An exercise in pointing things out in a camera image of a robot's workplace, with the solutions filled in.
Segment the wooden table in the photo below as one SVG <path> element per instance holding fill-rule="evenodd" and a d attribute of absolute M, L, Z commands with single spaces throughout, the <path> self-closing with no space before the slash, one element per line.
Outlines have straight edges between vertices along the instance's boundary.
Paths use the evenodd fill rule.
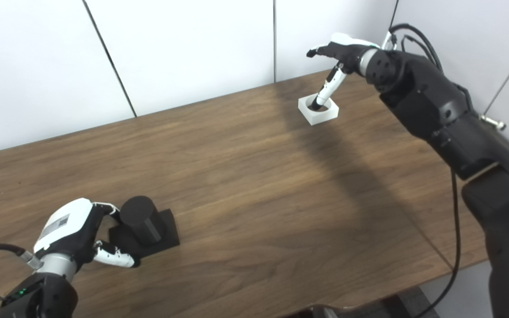
<path fill-rule="evenodd" d="M 182 244 L 136 269 L 85 265 L 75 317 L 275 317 L 352 308 L 447 274 L 448 168 L 356 75 L 333 96 L 339 117 L 311 127 L 297 99 L 326 76 L 0 151 L 0 242 L 31 248 L 79 197 L 147 195 L 171 208 Z M 464 207 L 461 222 L 462 265 L 485 260 Z M 0 253 L 0 294 L 29 273 Z"/>

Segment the white square block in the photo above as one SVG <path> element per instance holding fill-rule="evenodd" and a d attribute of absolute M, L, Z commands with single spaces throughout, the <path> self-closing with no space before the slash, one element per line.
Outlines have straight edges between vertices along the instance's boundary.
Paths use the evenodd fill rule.
<path fill-rule="evenodd" d="M 309 105 L 313 102 L 313 99 L 317 96 L 317 93 L 302 97 L 297 101 L 297 108 L 304 115 L 305 119 L 309 122 L 310 125 L 315 125 L 319 123 L 323 123 L 324 121 L 328 121 L 333 118 L 337 118 L 339 115 L 339 107 L 337 104 L 333 102 L 331 99 L 328 99 L 323 105 L 327 110 L 324 111 L 313 111 L 309 109 Z"/>

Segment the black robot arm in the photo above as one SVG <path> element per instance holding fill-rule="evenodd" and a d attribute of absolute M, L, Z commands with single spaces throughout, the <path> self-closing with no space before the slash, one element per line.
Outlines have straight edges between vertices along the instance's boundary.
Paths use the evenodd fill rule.
<path fill-rule="evenodd" d="M 469 180 L 462 195 L 485 233 L 493 314 L 509 318 L 509 142 L 481 121 L 468 91 L 428 58 L 361 46 L 354 50 L 359 58 L 339 62 L 374 85 L 402 125 L 425 140 L 459 178 Z"/>

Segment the sticker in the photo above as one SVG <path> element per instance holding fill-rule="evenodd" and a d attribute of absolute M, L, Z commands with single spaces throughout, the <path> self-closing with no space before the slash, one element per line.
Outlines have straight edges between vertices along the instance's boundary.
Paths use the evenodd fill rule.
<path fill-rule="evenodd" d="M 50 233 L 54 232 L 55 230 L 58 230 L 60 229 L 62 226 L 68 224 L 68 218 L 69 218 L 70 214 L 67 214 L 63 217 L 61 217 L 60 219 L 52 222 L 51 224 L 49 224 L 48 226 L 46 226 L 43 230 L 42 230 L 42 233 L 41 233 L 41 236 L 38 238 L 38 240 L 41 240 L 42 238 L 46 237 L 47 235 L 49 235 Z"/>

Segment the robotic hand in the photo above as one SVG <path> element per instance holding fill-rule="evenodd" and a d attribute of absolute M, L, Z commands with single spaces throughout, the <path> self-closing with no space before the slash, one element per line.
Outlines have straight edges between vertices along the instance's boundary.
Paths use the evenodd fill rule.
<path fill-rule="evenodd" d="M 385 42 L 392 38 L 395 43 L 391 34 L 398 28 L 417 30 L 408 25 L 392 27 Z M 420 37 L 430 47 L 423 34 Z M 355 72 L 374 85 L 388 110 L 412 135 L 426 141 L 461 179 L 469 179 L 462 195 L 485 232 L 493 268 L 489 281 L 493 314 L 509 318 L 509 142 L 497 132 L 504 125 L 477 114 L 468 91 L 448 80 L 433 56 L 428 60 L 382 50 L 339 35 L 327 46 L 308 52 L 309 57 L 315 55 L 333 57 L 338 63 L 313 109 L 323 105 L 345 74 Z"/>
<path fill-rule="evenodd" d="M 309 50 L 307 57 L 320 55 L 332 57 L 339 61 L 325 79 L 325 84 L 319 90 L 317 96 L 313 99 L 310 105 L 311 110 L 319 110 L 333 92 L 339 88 L 339 85 L 343 83 L 347 74 L 359 71 L 360 62 L 358 62 L 358 59 L 370 48 L 379 49 L 380 47 L 373 42 L 351 38 L 346 34 L 335 33 L 331 36 L 329 44 L 317 46 Z"/>
<path fill-rule="evenodd" d="M 34 262 L 35 272 L 4 298 L 0 318 L 71 317 L 77 293 L 70 282 L 83 264 L 95 260 L 121 267 L 139 266 L 138 258 L 113 244 L 95 242 L 105 215 L 121 222 L 115 205 L 88 199 L 71 201 L 54 212 L 34 245 L 35 256 L 40 259 Z"/>

